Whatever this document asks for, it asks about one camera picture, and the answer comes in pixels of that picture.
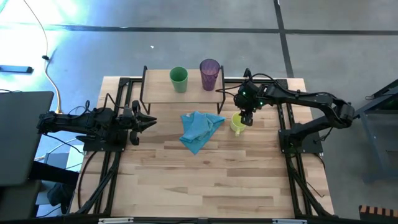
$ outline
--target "gray floor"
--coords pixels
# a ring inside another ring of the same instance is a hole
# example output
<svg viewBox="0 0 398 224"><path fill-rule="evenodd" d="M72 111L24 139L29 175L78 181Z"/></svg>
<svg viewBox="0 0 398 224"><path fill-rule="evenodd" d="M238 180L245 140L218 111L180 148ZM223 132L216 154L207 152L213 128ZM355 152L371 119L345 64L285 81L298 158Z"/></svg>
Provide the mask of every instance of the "gray floor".
<svg viewBox="0 0 398 224"><path fill-rule="evenodd" d="M36 22L22 1L9 1L0 25ZM28 1L43 23L89 26L277 28L273 0L118 0ZM396 30L398 2L393 0L280 0L287 29ZM197 68L204 58L225 66L226 76L240 77L246 67L286 77L279 34L49 31L49 74L58 84L63 110L85 100L96 104L102 77L141 75L142 67ZM396 79L398 38L364 35L287 35L294 77L308 91L329 91L355 107L364 97ZM0 29L0 63L30 65L32 75L0 73L0 87L53 90L45 79L44 39L39 29ZM314 117L321 112L313 110ZM70 133L55 136L68 140ZM56 146L40 142L38 155ZM326 174L335 213L359 218L358 205L398 209L398 182L364 184L374 171L371 151L359 121L334 130L323 143Z"/></svg>

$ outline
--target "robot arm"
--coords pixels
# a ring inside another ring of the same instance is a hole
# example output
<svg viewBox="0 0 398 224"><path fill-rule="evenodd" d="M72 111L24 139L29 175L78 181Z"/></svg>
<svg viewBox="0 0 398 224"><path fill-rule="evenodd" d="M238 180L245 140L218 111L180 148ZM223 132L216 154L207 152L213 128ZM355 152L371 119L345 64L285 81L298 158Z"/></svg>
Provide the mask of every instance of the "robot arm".
<svg viewBox="0 0 398 224"><path fill-rule="evenodd" d="M261 110L264 105L273 106L274 104L291 103L318 108L325 114L324 117L311 122L295 124L290 130L280 130L279 136L282 148L300 147L306 136L326 128L341 129L351 126L354 108L330 93L305 93L300 90L286 90L277 81L270 85L256 86L251 78L244 81L239 87L238 94L234 97L234 104L241 110L241 122L245 125L252 125L253 113L256 110Z"/></svg>
<svg viewBox="0 0 398 224"><path fill-rule="evenodd" d="M138 145L137 133L156 124L155 120L156 118L142 114L139 102L134 100L132 107L125 106L119 116L111 108L105 107L94 108L81 115L56 114L50 111L40 115L37 129L40 134L58 131L86 134L76 138L84 143L103 142L108 146L125 143L127 131L131 130L130 141L133 145Z"/></svg>

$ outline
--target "yellow cup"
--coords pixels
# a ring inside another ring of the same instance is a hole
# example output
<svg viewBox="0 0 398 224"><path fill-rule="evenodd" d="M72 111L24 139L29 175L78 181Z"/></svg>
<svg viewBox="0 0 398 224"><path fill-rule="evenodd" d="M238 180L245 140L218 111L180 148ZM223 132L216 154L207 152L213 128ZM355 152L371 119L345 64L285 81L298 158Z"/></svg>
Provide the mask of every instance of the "yellow cup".
<svg viewBox="0 0 398 224"><path fill-rule="evenodd" d="M231 129L235 132L235 136L238 137L239 134L244 130L246 125L241 123L241 116L239 115L239 112L235 113L232 115L231 118Z"/></svg>

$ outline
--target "blue cloth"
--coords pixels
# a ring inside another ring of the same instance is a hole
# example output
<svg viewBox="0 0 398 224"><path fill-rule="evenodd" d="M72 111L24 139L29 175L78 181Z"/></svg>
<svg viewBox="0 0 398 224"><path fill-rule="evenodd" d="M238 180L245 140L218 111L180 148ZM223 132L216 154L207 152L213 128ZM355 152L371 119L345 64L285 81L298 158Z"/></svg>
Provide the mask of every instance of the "blue cloth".
<svg viewBox="0 0 398 224"><path fill-rule="evenodd" d="M201 114L197 111L181 115L184 135L180 141L195 155L224 122L225 118L215 114Z"/></svg>

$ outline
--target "wooden tabletop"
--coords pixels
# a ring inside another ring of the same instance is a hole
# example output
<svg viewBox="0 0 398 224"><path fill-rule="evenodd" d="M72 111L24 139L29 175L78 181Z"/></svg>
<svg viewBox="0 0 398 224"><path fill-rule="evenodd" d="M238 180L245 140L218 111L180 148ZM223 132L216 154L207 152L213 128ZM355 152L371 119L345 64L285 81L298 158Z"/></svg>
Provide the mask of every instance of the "wooden tabletop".
<svg viewBox="0 0 398 224"><path fill-rule="evenodd" d="M142 102L221 103L223 101L223 94L203 89L199 69L187 69L187 71L187 91L185 93L177 93L174 91L173 84L170 80L170 70L147 70L145 75L144 91L142 93ZM220 88L223 88L221 70L217 76L215 90Z"/></svg>
<svg viewBox="0 0 398 224"><path fill-rule="evenodd" d="M104 77L98 106L103 105L105 94L116 96L119 78ZM305 91L301 78L290 78L288 84L291 90ZM140 87L140 83L134 84L132 99L139 99ZM180 115L194 110L214 113L214 104L152 105L150 115L157 118L157 124L139 135L139 146L128 142L122 153L112 216L294 217L285 158L277 140L276 106L265 106L255 113L253 126L235 137L229 122L238 109L227 95L221 112L226 121L195 156L178 140L183 134ZM293 105L293 111L296 122L312 120L310 108ZM98 185L103 157L104 153L99 152L88 164L81 185L82 202L87 201ZM308 183L325 196L321 198L310 190L333 213L322 163L311 154L302 157ZM107 192L106 189L101 211ZM304 212L300 190L298 195ZM76 210L77 197L74 197L71 212Z"/></svg>

